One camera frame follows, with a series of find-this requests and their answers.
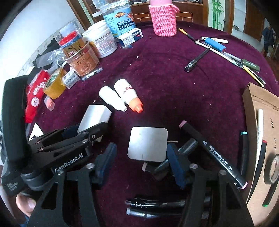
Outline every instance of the screw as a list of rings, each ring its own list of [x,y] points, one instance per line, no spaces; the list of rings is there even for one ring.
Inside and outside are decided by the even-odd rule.
[[[191,169],[197,169],[199,166],[198,166],[197,164],[195,164],[195,163],[191,163],[191,164],[189,165],[189,167],[190,167]]]
[[[62,173],[64,173],[64,170],[59,169],[59,170],[56,171],[56,173],[57,173],[58,175],[61,175]]]
[[[219,171],[219,173],[220,173],[221,175],[226,175],[226,174],[227,174],[227,172],[226,172],[225,170],[223,170],[223,169],[221,169],[221,170]]]
[[[94,163],[88,163],[86,166],[88,169],[93,169],[95,167]]]

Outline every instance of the packing tape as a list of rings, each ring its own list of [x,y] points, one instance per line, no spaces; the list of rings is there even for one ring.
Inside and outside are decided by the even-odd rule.
[[[66,86],[62,82],[62,77],[65,76],[66,73],[67,72],[63,68],[55,70],[44,87],[44,93],[52,99],[58,98],[66,89]]]
[[[279,155],[269,156],[264,168],[263,179],[266,185],[275,184],[279,178]]]

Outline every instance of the orange cap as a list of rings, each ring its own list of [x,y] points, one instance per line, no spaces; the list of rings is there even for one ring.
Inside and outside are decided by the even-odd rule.
[[[134,98],[129,102],[129,107],[132,109],[132,111],[136,111],[138,113],[143,111],[142,105],[143,104],[139,98]]]

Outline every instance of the red plastic package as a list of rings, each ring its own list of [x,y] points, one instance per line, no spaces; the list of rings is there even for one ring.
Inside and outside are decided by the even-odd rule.
[[[32,123],[34,117],[36,116],[37,108],[44,95],[44,86],[49,78],[49,73],[42,69],[29,84],[27,92],[27,106],[25,109],[25,123]]]

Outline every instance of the fingernail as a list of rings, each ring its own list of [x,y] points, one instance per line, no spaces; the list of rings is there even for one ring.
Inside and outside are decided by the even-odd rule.
[[[36,206],[36,201],[31,198],[28,198],[27,202],[28,202],[29,208],[33,210]]]

